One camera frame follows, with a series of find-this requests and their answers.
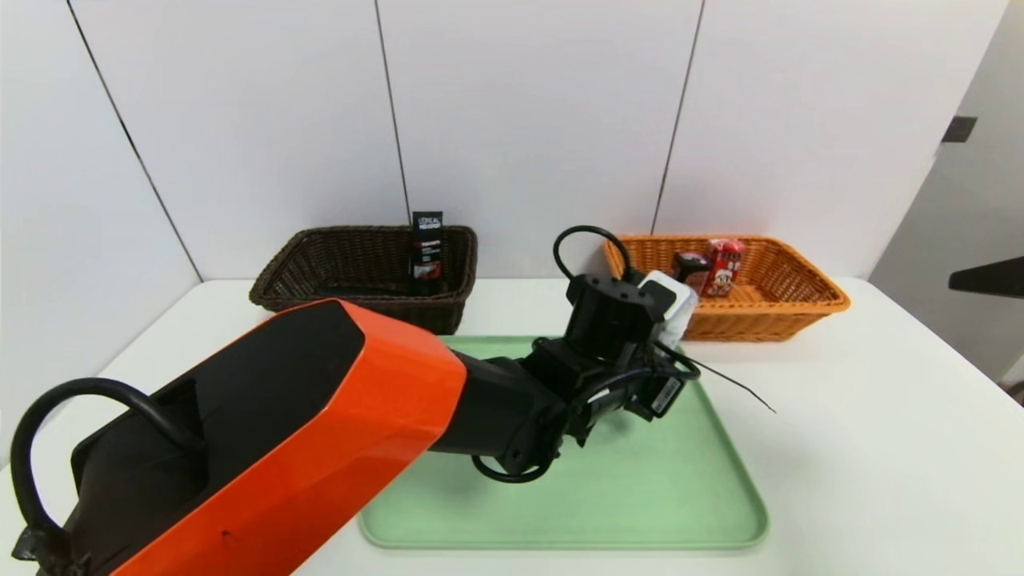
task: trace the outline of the orange wicker basket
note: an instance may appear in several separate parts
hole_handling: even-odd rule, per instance
[[[644,274],[669,272],[673,254],[703,252],[708,241],[722,235],[621,236],[633,266]],[[850,298],[788,244],[766,236],[729,236],[746,245],[732,290],[727,296],[700,298],[686,329],[687,340],[771,342],[787,340],[818,320],[850,307]],[[625,266],[622,255],[604,242],[604,256],[614,275]]]

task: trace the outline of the green tray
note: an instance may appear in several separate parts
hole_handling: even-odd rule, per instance
[[[477,358],[516,358],[531,337],[451,336]],[[690,382],[651,423],[616,412],[543,478],[487,480],[469,456],[425,453],[359,515],[386,548],[727,549],[752,546],[768,512],[708,396]]]

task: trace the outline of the white wall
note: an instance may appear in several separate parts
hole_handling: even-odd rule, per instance
[[[73,2],[205,277],[404,221],[373,1]],[[379,4],[409,201],[478,231],[481,277],[557,276],[571,223],[650,230],[698,0]],[[655,231],[772,234],[866,276],[1005,4],[708,2]]]
[[[373,0],[74,0],[204,279],[296,232],[408,223]]]
[[[699,0],[380,0],[410,205],[473,225],[482,277],[653,222]],[[583,268],[596,237],[565,243]]]
[[[3,0],[0,460],[22,412],[94,374],[198,278],[68,6]]]
[[[866,277],[1006,4],[709,1],[655,232],[769,234]]]
[[[949,275],[1024,255],[1024,3],[1011,2],[935,167],[870,281],[993,380],[1024,379],[1024,300],[954,292]]]

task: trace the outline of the white power adapter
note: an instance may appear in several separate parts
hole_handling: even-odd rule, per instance
[[[686,333],[693,311],[697,307],[699,301],[697,293],[689,286],[658,271],[645,276],[640,283],[640,289],[650,294],[665,315],[665,324],[662,333],[657,335],[657,341],[675,349]]]

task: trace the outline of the orange casing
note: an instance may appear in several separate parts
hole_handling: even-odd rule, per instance
[[[113,574],[290,574],[440,437],[462,362],[425,330],[335,301],[366,342],[324,410]]]

